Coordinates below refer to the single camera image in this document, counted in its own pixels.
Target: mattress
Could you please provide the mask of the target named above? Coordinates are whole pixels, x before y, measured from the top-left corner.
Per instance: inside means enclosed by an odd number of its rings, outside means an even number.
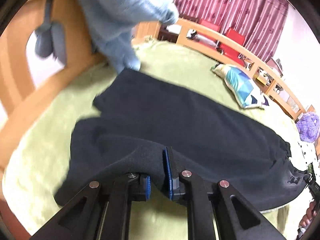
[[[271,100],[265,110],[241,109],[224,81],[210,71],[216,61],[199,52],[154,40],[137,46],[136,52],[143,73],[203,94],[273,129],[291,144],[293,165],[305,169],[295,123]],[[70,138],[76,121],[99,116],[92,101],[115,77],[114,70],[101,63],[73,80],[12,154],[4,173],[3,192],[9,207],[31,235],[60,209],[53,195],[68,172]],[[264,215],[287,239],[293,239],[310,200],[305,191],[288,206]],[[132,205],[129,238],[188,239],[186,215],[184,207],[170,202],[153,187],[150,201]]]

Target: screw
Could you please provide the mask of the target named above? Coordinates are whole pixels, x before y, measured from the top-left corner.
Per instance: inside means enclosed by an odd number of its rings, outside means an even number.
[[[135,174],[135,173],[127,173],[127,176],[129,178],[135,178],[135,177],[137,177],[137,174]]]
[[[222,180],[219,182],[220,186],[221,187],[229,187],[229,182],[227,182],[226,180]]]
[[[97,182],[97,181],[91,181],[91,182],[89,183],[89,186],[90,186],[90,188],[99,187],[99,182]]]
[[[181,174],[183,177],[187,177],[187,178],[191,177],[192,175],[191,171],[183,171]]]

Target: pink curtain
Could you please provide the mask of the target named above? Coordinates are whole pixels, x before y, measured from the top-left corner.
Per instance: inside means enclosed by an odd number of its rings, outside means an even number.
[[[244,35],[244,47],[267,61],[273,56],[288,13],[286,0],[174,0],[181,14]]]

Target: geometric patterned pillow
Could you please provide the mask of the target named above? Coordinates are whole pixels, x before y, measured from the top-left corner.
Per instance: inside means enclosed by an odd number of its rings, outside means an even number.
[[[265,106],[269,106],[267,97],[241,69],[229,64],[220,64],[212,67],[211,70],[224,79],[242,108],[260,107],[264,109]]]

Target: hanging gray object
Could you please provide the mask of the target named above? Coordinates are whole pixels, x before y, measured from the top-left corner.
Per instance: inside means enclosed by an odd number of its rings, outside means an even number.
[[[64,27],[61,23],[51,21],[53,0],[47,0],[44,8],[44,22],[35,30],[37,41],[35,53],[49,57],[52,53],[63,65],[67,63]]]

